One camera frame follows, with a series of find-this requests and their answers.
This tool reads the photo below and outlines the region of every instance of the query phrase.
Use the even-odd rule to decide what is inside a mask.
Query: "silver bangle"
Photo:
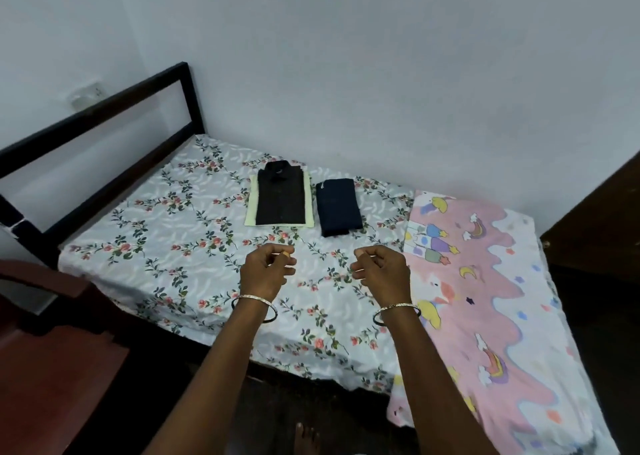
[[[384,327],[385,324],[383,322],[378,322],[376,320],[376,317],[378,316],[378,314],[381,314],[385,310],[389,310],[390,308],[396,308],[396,306],[410,306],[410,307],[415,309],[415,313],[418,315],[418,317],[420,317],[420,315],[422,315],[422,311],[420,310],[420,307],[417,306],[417,305],[413,305],[412,303],[394,303],[393,305],[388,305],[388,306],[384,306],[384,307],[380,308],[380,310],[378,312],[373,314],[373,323],[375,325],[379,325],[380,327]]]
[[[275,317],[273,319],[269,319],[266,321],[263,321],[263,324],[268,324],[269,322],[273,322],[278,318],[278,310],[273,306],[273,304],[269,301],[269,300],[265,300],[262,297],[256,297],[255,295],[239,295],[236,298],[234,298],[231,301],[231,309],[233,310],[234,308],[236,308],[236,303],[238,302],[238,300],[240,300],[241,298],[250,298],[252,300],[259,300],[262,303],[265,303],[266,305],[270,306],[273,309],[273,313],[276,314]]]

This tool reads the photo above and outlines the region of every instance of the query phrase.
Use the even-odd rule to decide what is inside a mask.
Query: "white wall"
[[[0,148],[72,114],[64,98],[79,86],[100,79],[113,94],[149,76],[122,0],[0,0],[0,36]],[[167,136],[145,102],[6,177],[0,193],[47,228]],[[35,261],[3,233],[0,257]],[[48,298],[0,291],[31,310]]]
[[[640,149],[640,0],[124,3],[149,71],[193,66],[212,135],[540,233]]]

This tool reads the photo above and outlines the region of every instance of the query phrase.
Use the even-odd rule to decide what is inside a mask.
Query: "black headboard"
[[[180,131],[158,145],[45,232],[38,230],[2,195],[0,195],[0,224],[44,264],[57,269],[60,255],[58,247],[63,241],[180,147],[189,137],[205,133],[189,65],[176,64],[0,151],[0,179],[2,179],[177,81],[180,81],[182,86],[182,93],[191,117],[191,121]]]

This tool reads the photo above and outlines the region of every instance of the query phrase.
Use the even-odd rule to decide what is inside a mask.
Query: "wooden chair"
[[[116,312],[89,281],[45,266],[0,260],[0,278],[91,305],[96,325],[127,315]],[[0,296],[0,453],[59,455],[84,426],[124,363],[129,350],[100,334],[55,326],[45,335],[29,330],[34,315]]]

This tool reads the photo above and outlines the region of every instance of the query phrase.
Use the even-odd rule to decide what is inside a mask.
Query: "hand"
[[[249,253],[240,268],[240,293],[273,301],[287,283],[285,275],[296,273],[289,267],[296,264],[296,259],[284,254],[291,255],[294,250],[293,246],[268,242]]]
[[[402,253],[386,246],[367,246],[354,253],[358,260],[351,264],[353,278],[369,288],[378,305],[411,303],[410,271]]]

